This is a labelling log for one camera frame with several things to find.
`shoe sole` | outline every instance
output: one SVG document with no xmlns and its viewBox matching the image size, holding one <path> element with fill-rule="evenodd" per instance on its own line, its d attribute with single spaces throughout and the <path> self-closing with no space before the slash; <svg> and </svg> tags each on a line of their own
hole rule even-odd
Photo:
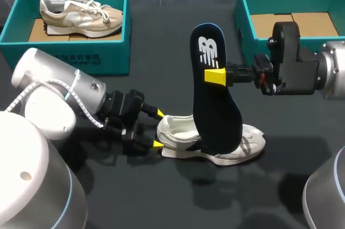
<svg viewBox="0 0 345 229">
<path fill-rule="evenodd" d="M 257 152 L 254 155 L 245 157 L 245 158 L 241 158 L 241 159 L 237 159 L 237 160 L 226 160 L 226 159 L 221 159 L 221 158 L 217 158 L 214 157 L 212 155 L 208 155 L 205 154 L 203 152 L 195 152 L 195 151 L 175 151 L 169 148 L 165 148 L 163 147 L 162 149 L 162 156 L 164 157 L 169 157 L 169 158 L 178 158 L 178 159 L 188 159 L 188 158 L 193 158 L 193 157 L 201 157 L 201 158 L 205 158 L 211 162 L 213 162 L 216 165 L 219 166 L 230 166 L 230 165 L 235 165 L 235 164 L 239 164 L 239 163 L 243 163 L 246 161 L 249 161 L 250 159 L 255 158 L 256 156 L 258 156 L 263 149 L 261 149 L 259 152 Z"/>
<path fill-rule="evenodd" d="M 107 31 L 86 31 L 83 29 L 78 29 L 74 27 L 56 27 L 47 25 L 46 32 L 48 35 L 71 35 L 71 34 L 81 34 L 88 38 L 102 38 L 109 36 L 110 34 L 117 33 L 122 28 L 120 27 L 113 28 Z"/>
</svg>

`sneaker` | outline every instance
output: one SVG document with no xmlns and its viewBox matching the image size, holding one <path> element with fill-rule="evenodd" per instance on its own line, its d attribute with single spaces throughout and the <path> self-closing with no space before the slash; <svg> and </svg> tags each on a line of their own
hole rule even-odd
<svg viewBox="0 0 345 229">
<path fill-rule="evenodd" d="M 122 27 L 122 11 L 94 0 L 40 0 L 39 8 L 48 35 L 100 38 Z"/>
<path fill-rule="evenodd" d="M 171 158 L 203 157 L 216 165 L 234 165 L 257 156 L 265 146 L 264 133 L 259 129 L 243 125 L 239 147 L 225 155 L 209 155 L 201 150 L 201 137 L 193 116 L 165 116 L 157 127 L 157 137 L 164 145 L 162 156 Z"/>
</svg>

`black insole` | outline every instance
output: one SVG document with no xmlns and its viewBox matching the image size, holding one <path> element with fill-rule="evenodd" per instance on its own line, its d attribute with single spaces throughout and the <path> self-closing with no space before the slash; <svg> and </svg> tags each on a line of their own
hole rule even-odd
<svg viewBox="0 0 345 229">
<path fill-rule="evenodd" d="M 226 68 L 224 35 L 215 24 L 197 26 L 190 37 L 194 75 L 193 115 L 202 152 L 228 154 L 242 139 L 242 116 L 227 87 L 204 82 L 204 70 Z"/>
</svg>

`new balance logo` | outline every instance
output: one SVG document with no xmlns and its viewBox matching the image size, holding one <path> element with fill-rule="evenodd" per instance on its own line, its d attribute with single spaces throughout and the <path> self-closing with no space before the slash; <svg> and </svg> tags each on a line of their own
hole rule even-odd
<svg viewBox="0 0 345 229">
<path fill-rule="evenodd" d="M 200 55 L 201 63 L 218 68 L 217 58 L 217 44 L 213 39 L 199 38 L 199 51 L 203 54 Z"/>
</svg>

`cardboard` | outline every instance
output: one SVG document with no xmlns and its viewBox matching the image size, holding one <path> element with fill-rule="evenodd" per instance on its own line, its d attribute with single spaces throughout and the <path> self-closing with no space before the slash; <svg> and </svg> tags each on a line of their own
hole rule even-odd
<svg viewBox="0 0 345 229">
<path fill-rule="evenodd" d="M 276 22 L 292 22 L 291 15 L 251 15 L 256 36 L 259 39 L 267 39 L 272 36 Z"/>
<path fill-rule="evenodd" d="M 86 38 L 84 36 L 52 36 L 47 35 L 47 33 L 44 30 L 44 22 L 42 19 L 35 19 L 31 34 L 29 37 L 29 42 L 45 42 L 45 41 L 93 41 L 93 40 L 121 40 L 121 33 L 111 35 L 105 38 Z"/>
<path fill-rule="evenodd" d="M 338 37 L 338 33 L 327 12 L 292 13 L 300 28 L 301 37 Z"/>
<path fill-rule="evenodd" d="M 251 15 L 259 39 L 272 36 L 276 22 L 297 22 L 301 37 L 338 37 L 338 33 L 327 12 L 303 12 L 290 15 Z"/>
<path fill-rule="evenodd" d="M 42 19 L 35 19 L 29 37 L 29 42 L 43 41 L 68 41 L 69 36 L 48 36 L 44 30 L 44 22 Z"/>
</svg>

